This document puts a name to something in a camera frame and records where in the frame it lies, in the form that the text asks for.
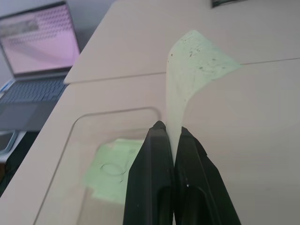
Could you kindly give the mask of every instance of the light green paper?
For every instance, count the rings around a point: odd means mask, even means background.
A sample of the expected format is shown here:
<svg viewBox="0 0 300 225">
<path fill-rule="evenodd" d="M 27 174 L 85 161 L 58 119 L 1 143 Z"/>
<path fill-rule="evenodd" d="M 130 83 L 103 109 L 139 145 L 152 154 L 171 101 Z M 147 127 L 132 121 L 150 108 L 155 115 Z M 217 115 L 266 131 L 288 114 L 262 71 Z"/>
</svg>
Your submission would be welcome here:
<svg viewBox="0 0 300 225">
<path fill-rule="evenodd" d="M 128 172 L 142 144 L 143 140 L 117 139 L 98 149 L 84 177 L 94 190 L 92 197 L 125 203 Z"/>
<path fill-rule="evenodd" d="M 166 130 L 175 163 L 185 108 L 201 88 L 240 67 L 198 31 L 184 35 L 168 55 Z"/>
</svg>

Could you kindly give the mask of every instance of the laptop touchpad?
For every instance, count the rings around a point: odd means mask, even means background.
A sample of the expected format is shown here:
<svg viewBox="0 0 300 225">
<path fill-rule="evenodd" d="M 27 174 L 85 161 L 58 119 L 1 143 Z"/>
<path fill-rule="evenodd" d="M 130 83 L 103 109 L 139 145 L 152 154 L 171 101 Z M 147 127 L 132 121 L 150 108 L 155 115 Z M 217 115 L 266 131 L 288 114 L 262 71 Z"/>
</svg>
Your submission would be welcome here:
<svg viewBox="0 0 300 225">
<path fill-rule="evenodd" d="M 0 114 L 0 128 L 23 128 L 37 105 L 9 105 Z"/>
</svg>

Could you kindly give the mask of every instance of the laptop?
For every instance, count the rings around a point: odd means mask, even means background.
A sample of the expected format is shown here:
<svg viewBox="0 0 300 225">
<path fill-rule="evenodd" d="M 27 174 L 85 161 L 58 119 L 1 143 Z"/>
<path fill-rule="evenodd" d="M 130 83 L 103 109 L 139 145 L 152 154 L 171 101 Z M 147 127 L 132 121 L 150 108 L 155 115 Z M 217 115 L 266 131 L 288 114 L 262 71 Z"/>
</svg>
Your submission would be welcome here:
<svg viewBox="0 0 300 225">
<path fill-rule="evenodd" d="M 0 18 L 0 43 L 15 78 L 0 98 L 0 129 L 39 131 L 80 54 L 66 2 Z"/>
</svg>

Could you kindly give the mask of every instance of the pink screen display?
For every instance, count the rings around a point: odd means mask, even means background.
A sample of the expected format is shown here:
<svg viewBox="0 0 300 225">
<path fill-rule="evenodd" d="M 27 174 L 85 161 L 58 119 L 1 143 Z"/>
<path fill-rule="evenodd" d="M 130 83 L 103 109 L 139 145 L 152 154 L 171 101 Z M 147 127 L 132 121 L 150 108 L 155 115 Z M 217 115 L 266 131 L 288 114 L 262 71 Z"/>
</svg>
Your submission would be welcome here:
<svg viewBox="0 0 300 225">
<path fill-rule="evenodd" d="M 0 38 L 14 74 L 71 67 L 79 56 L 66 5 L 3 19 Z"/>
</svg>

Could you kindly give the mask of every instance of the laptop keyboard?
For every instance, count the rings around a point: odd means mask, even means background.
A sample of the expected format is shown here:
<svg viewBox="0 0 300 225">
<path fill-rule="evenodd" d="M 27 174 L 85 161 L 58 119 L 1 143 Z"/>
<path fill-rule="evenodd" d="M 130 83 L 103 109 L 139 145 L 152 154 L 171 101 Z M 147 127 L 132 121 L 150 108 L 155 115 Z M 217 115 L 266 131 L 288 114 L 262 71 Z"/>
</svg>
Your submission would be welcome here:
<svg viewBox="0 0 300 225">
<path fill-rule="evenodd" d="M 63 79 L 16 82 L 0 99 L 0 104 L 58 101 L 66 87 Z"/>
</svg>

